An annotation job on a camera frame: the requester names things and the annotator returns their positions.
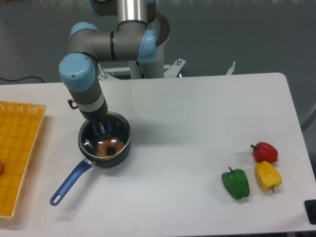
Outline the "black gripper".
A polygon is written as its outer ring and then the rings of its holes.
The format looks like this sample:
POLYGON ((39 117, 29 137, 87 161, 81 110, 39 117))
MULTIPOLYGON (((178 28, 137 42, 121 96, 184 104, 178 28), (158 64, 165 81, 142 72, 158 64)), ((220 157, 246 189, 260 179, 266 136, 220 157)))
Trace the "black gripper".
POLYGON ((81 109, 79 109, 79 111, 81 112, 82 116, 86 120, 91 121, 91 122, 99 122, 98 126, 99 126, 100 131, 101 131, 100 139, 102 141, 106 141, 106 140, 111 138, 110 132, 105 129, 103 123, 101 122, 105 118, 105 116, 108 112, 108 105, 107 105, 106 101, 104 101, 102 106, 95 111, 85 112, 81 109))

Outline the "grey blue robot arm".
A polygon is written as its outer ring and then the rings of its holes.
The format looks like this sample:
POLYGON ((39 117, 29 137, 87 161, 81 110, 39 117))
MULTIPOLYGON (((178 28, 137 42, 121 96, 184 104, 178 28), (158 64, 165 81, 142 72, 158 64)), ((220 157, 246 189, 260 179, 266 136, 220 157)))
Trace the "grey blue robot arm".
POLYGON ((59 64, 62 82, 92 131, 109 138, 108 106, 98 82, 99 62, 151 61, 156 57, 156 34, 148 28, 155 17, 154 0, 89 0, 87 5, 100 16, 116 14, 116 31, 99 32, 87 22, 75 24, 68 39, 68 54, 59 64))

